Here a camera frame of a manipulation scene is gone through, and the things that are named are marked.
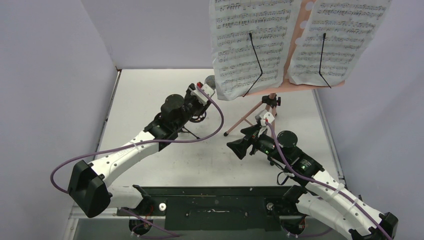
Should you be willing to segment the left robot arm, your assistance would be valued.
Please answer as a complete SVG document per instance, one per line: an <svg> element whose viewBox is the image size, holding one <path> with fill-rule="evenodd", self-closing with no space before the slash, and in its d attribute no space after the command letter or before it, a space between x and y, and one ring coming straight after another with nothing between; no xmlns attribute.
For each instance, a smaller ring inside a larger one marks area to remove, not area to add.
<svg viewBox="0 0 424 240"><path fill-rule="evenodd" d="M108 208L128 208L136 215L149 210L149 201L140 186L117 186L114 181L142 159L160 152L178 137L186 123L202 116L215 90L207 84L192 83L186 95L171 94L154 120L120 150L72 169L67 192L85 215L93 218Z"/></svg>

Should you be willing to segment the purple glitter microphone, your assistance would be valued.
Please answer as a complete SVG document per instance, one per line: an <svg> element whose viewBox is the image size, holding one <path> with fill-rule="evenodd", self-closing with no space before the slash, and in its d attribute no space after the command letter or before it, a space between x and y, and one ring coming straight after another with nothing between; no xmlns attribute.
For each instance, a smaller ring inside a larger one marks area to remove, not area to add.
<svg viewBox="0 0 424 240"><path fill-rule="evenodd" d="M216 89L216 80L214 75L209 75L205 78L204 83L208 85L213 90Z"/></svg>

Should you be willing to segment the sheet music page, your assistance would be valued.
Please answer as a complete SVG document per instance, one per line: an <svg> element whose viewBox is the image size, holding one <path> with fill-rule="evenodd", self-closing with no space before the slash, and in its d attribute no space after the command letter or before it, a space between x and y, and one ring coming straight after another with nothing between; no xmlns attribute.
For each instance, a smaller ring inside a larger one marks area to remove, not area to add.
<svg viewBox="0 0 424 240"><path fill-rule="evenodd" d="M373 40L390 0L317 0L290 60L295 85L335 87L344 82Z"/></svg>
<svg viewBox="0 0 424 240"><path fill-rule="evenodd" d="M211 0L212 65L219 100L283 83L300 0Z"/></svg>

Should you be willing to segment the black mini tripod mic stand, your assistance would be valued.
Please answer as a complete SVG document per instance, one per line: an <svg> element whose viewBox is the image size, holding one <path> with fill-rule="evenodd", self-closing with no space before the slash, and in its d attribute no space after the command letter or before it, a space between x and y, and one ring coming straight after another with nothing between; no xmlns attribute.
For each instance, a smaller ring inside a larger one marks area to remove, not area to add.
<svg viewBox="0 0 424 240"><path fill-rule="evenodd" d="M207 116L207 112L205 111L202 115L198 115L198 116L194 116L192 117L189 122L190 123L194 123L194 124L198 124L203 122L206 119ZM183 134L190 134L193 137L195 137L197 140L200 139L200 137L198 137L196 134L194 134L192 131L188 130L185 126L183 126L178 133L183 133Z"/></svg>

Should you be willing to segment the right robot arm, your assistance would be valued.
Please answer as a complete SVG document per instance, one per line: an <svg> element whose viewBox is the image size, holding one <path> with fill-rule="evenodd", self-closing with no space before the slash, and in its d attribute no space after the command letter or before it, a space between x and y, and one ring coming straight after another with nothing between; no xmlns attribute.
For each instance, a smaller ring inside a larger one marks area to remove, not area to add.
<svg viewBox="0 0 424 240"><path fill-rule="evenodd" d="M382 213L351 193L324 167L298 146L297 135L289 130L275 134L270 124L241 130L243 138L226 145L241 160L261 152L297 184L284 195L282 207L290 215L297 212L322 222L348 240L393 240L399 220L391 212Z"/></svg>

